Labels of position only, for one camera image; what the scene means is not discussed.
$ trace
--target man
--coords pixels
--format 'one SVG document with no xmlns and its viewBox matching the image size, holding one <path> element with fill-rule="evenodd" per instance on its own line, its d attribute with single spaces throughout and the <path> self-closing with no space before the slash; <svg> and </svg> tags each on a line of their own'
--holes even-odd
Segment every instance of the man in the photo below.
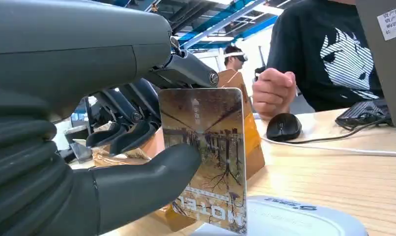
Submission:
<svg viewBox="0 0 396 236">
<path fill-rule="evenodd" d="M 238 71 L 243 68 L 244 62 L 247 61 L 246 55 L 241 49 L 235 46 L 227 46 L 224 50 L 224 65 L 227 69 Z"/>
<path fill-rule="evenodd" d="M 267 68 L 253 85 L 263 119 L 289 112 L 296 86 L 316 111 L 383 97 L 355 0 L 304 0 L 273 27 Z"/>
</svg>

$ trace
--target desk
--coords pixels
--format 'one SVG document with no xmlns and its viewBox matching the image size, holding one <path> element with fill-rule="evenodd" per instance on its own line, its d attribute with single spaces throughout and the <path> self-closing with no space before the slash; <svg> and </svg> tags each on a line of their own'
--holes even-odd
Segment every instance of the desk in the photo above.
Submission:
<svg viewBox="0 0 396 236">
<path fill-rule="evenodd" d="M 334 119 L 343 110 L 299 115 L 301 138 L 339 136 L 347 131 Z M 266 123 L 257 120 L 260 133 Z M 327 147 L 396 151 L 395 128 L 372 128 L 351 138 L 317 143 Z M 396 236 L 396 157 L 271 145 L 263 141 L 266 167 L 248 181 L 249 195 L 269 195 L 344 211 L 359 219 L 370 236 Z M 144 217 L 107 236 L 186 236 L 195 223 L 172 233 Z"/>
</svg>

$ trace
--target computer mouse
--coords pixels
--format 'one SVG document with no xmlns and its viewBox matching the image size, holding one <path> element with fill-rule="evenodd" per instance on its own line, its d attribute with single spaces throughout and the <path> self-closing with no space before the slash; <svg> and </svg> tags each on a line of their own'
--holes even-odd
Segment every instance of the computer mouse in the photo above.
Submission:
<svg viewBox="0 0 396 236">
<path fill-rule="evenodd" d="M 291 113 L 281 113 L 274 116 L 266 129 L 266 137 L 277 142 L 296 139 L 301 134 L 301 123 Z"/>
</svg>

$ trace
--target fist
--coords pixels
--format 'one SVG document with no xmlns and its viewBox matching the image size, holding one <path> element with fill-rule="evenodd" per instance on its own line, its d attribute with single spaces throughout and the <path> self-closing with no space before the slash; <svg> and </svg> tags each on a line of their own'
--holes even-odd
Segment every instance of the fist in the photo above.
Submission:
<svg viewBox="0 0 396 236">
<path fill-rule="evenodd" d="M 289 112 L 289 104 L 295 95 L 295 74 L 268 68 L 253 84 L 253 107 L 262 119 L 270 119 L 277 114 Z"/>
</svg>

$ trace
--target black t-shirt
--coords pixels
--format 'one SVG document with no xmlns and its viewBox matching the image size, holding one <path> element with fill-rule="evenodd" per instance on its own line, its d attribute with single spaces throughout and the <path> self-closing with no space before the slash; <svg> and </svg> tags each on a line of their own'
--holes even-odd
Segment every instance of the black t-shirt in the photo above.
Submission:
<svg viewBox="0 0 396 236">
<path fill-rule="evenodd" d="M 267 67 L 294 72 L 316 111 L 383 97 L 354 5 L 304 0 L 286 9 L 273 27 Z"/>
</svg>

